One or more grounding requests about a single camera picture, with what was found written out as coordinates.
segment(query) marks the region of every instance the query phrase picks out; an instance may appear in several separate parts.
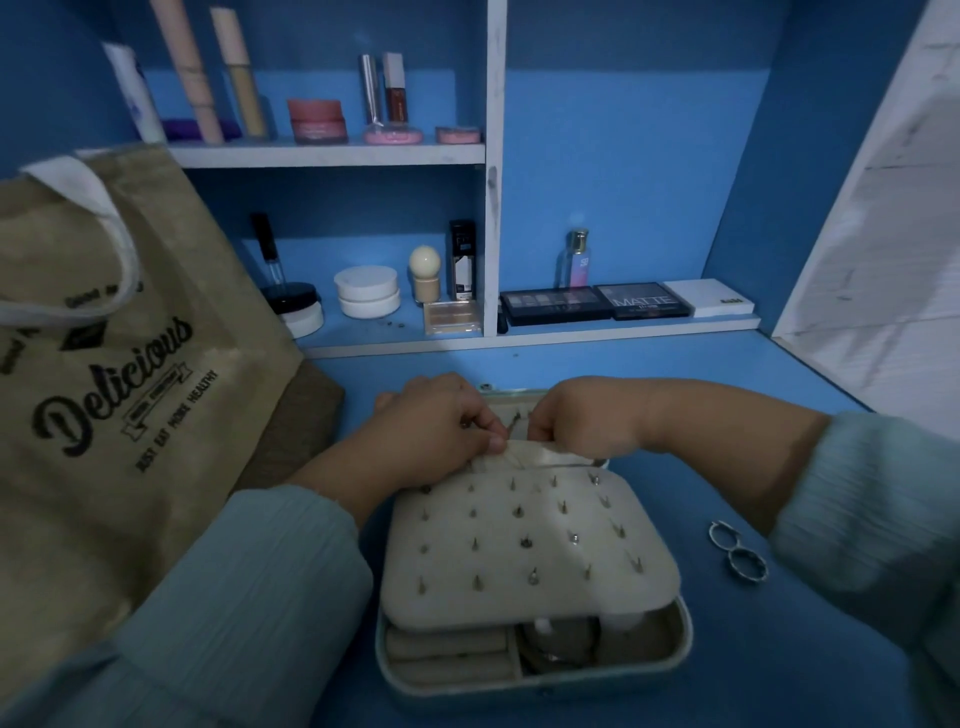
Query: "cosmetic product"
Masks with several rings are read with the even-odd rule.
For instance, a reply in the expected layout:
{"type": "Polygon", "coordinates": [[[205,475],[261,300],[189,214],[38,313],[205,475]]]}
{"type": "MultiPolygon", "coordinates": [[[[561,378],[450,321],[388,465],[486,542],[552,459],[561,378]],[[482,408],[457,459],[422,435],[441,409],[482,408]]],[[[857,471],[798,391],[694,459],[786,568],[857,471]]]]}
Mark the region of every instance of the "cosmetic product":
{"type": "Polygon", "coordinates": [[[377,82],[376,59],[369,53],[360,57],[360,82],[363,86],[364,112],[368,125],[382,125],[380,112],[380,85],[377,82]]]}
{"type": "Polygon", "coordinates": [[[603,321],[612,314],[611,305],[590,287],[509,291],[500,301],[510,323],[517,327],[603,321]]]}
{"type": "Polygon", "coordinates": [[[695,319],[744,316],[754,312],[754,302],[717,279],[669,280],[663,287],[689,305],[695,319]]]}
{"type": "Polygon", "coordinates": [[[150,0],[163,40],[173,59],[187,101],[200,125],[200,133],[207,144],[223,144],[224,135],[213,106],[213,93],[206,80],[204,64],[200,60],[197,41],[190,30],[183,0],[150,0]]]}
{"type": "Polygon", "coordinates": [[[479,144],[479,127],[437,127],[438,144],[479,144]]]}
{"type": "Polygon", "coordinates": [[[658,283],[598,285],[596,289],[613,307],[617,321],[690,315],[689,306],[658,283]]]}
{"type": "Polygon", "coordinates": [[[483,330],[480,305],[477,301],[439,301],[423,305],[423,332],[471,333],[483,330]]]}
{"type": "Polygon", "coordinates": [[[496,302],[496,332],[505,334],[509,330],[510,325],[507,324],[507,314],[503,312],[503,303],[498,301],[496,302]]]}
{"type": "Polygon", "coordinates": [[[410,273],[414,277],[417,303],[433,303],[440,299],[440,265],[440,254],[429,245],[421,245],[410,253],[410,273]]]}
{"type": "Polygon", "coordinates": [[[163,132],[154,99],[133,49],[119,43],[104,43],[104,51],[113,66],[113,74],[120,84],[120,91],[140,138],[148,144],[166,141],[167,135],[163,132]]]}
{"type": "Polygon", "coordinates": [[[566,249],[568,266],[565,283],[568,288],[582,288],[587,285],[590,271],[587,234],[588,231],[584,228],[570,231],[570,243],[566,249]]]}
{"type": "Polygon", "coordinates": [[[240,116],[247,128],[247,136],[265,139],[267,125],[263,120],[260,96],[250,71],[250,55],[247,53],[247,44],[243,39],[243,31],[240,30],[237,13],[231,8],[210,8],[210,15],[213,17],[213,30],[217,34],[220,53],[229,70],[233,94],[236,96],[237,106],[240,107],[240,116]]]}
{"type": "Polygon", "coordinates": [[[363,86],[364,112],[367,115],[367,129],[363,132],[363,140],[368,144],[420,144],[423,141],[423,132],[419,129],[384,121],[383,112],[380,110],[376,59],[369,53],[360,57],[360,81],[363,86]]]}
{"type": "Polygon", "coordinates": [[[250,216],[250,221],[270,279],[270,284],[261,288],[260,292],[293,338],[299,339],[313,333],[324,325],[324,309],[317,289],[309,283],[287,281],[266,214],[255,212],[250,216]]]}
{"type": "Polygon", "coordinates": [[[290,126],[299,144],[346,144],[347,122],[335,99],[287,99],[290,126]]]}
{"type": "Polygon", "coordinates": [[[406,124],[407,82],[403,73],[403,56],[383,54],[383,85],[387,89],[387,118],[394,124],[406,124]]]}
{"type": "Polygon", "coordinates": [[[344,315],[352,319],[379,319],[400,308],[396,271],[384,265],[361,265],[333,277],[344,315]]]}
{"type": "MultiPolygon", "coordinates": [[[[196,119],[163,119],[162,124],[163,132],[167,135],[167,141],[200,141],[203,139],[200,134],[200,125],[196,119]]],[[[240,125],[232,119],[221,119],[220,131],[226,141],[239,139],[243,136],[240,125]]]]}
{"type": "Polygon", "coordinates": [[[420,144],[423,132],[405,124],[372,124],[363,132],[363,140],[368,144],[420,144]]]}
{"type": "Polygon", "coordinates": [[[476,288],[477,230],[472,220],[450,221],[450,298],[469,301],[476,288]]]}

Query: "white container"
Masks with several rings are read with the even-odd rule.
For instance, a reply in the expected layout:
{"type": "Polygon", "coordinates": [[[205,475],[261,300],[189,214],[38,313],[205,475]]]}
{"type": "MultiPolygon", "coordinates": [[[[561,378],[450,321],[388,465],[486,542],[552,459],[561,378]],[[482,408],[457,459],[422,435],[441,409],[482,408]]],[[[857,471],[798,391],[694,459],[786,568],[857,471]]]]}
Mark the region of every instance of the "white container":
{"type": "Polygon", "coordinates": [[[295,339],[313,333],[324,325],[324,308],[319,301],[299,311],[281,313],[279,316],[295,339]]]}
{"type": "Polygon", "coordinates": [[[664,283],[693,309],[695,319],[709,316],[743,316],[754,312],[749,301],[717,279],[668,280],[664,283]]]}
{"type": "MultiPolygon", "coordinates": [[[[396,294],[396,306],[387,313],[396,311],[399,306],[399,288],[396,285],[396,271],[385,265],[360,265],[346,268],[333,277],[337,285],[337,297],[342,302],[366,303],[384,302],[396,294]]],[[[376,318],[375,316],[356,316],[354,318],[376,318]]]]}
{"type": "Polygon", "coordinates": [[[140,64],[136,62],[133,49],[119,43],[104,43],[104,50],[110,65],[113,66],[113,73],[120,84],[120,91],[127,102],[127,109],[140,138],[148,144],[165,142],[167,135],[163,132],[154,99],[140,72],[140,64]]]}
{"type": "Polygon", "coordinates": [[[340,308],[351,319],[380,319],[400,308],[400,292],[376,301],[346,301],[340,299],[340,308]]]}

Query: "jewelry box lid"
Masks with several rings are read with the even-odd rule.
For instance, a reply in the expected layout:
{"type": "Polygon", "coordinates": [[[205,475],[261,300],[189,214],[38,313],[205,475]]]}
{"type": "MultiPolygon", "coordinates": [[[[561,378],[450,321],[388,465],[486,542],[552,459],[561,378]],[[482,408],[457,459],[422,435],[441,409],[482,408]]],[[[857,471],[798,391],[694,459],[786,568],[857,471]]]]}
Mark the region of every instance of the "jewelry box lid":
{"type": "Polygon", "coordinates": [[[636,494],[588,463],[511,441],[503,456],[398,495],[380,593],[387,618],[435,631],[672,602],[680,572],[636,494]]]}

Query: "jewelry box compartment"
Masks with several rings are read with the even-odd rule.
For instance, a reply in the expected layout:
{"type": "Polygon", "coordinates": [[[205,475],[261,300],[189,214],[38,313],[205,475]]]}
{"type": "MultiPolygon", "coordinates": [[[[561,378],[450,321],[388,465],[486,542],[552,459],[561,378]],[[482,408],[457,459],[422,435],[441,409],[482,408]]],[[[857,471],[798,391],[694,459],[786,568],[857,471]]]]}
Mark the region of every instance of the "jewelry box compartment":
{"type": "Polygon", "coordinates": [[[534,625],[527,624],[446,635],[403,633],[380,611],[376,661],[400,705],[416,713],[442,714],[652,689],[684,662],[693,646],[693,623],[682,596],[646,615],[635,630],[613,633],[611,639],[598,630],[595,662],[583,667],[530,644],[524,635],[532,630],[534,625]],[[425,652],[442,656],[427,657],[411,648],[418,638],[426,638],[425,652]],[[489,651],[449,654],[458,649],[489,651]]]}

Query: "purple item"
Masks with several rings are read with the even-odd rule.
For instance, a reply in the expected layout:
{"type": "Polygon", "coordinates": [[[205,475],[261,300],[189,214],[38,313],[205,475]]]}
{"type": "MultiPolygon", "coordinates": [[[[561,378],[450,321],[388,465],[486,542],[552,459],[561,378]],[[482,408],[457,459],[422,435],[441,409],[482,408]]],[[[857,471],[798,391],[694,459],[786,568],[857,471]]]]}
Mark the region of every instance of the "purple item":
{"type": "MultiPolygon", "coordinates": [[[[163,119],[163,131],[167,141],[200,141],[200,125],[196,119],[163,119]]],[[[224,132],[224,139],[239,139],[243,136],[240,125],[229,119],[220,120],[220,128],[224,132]]]]}

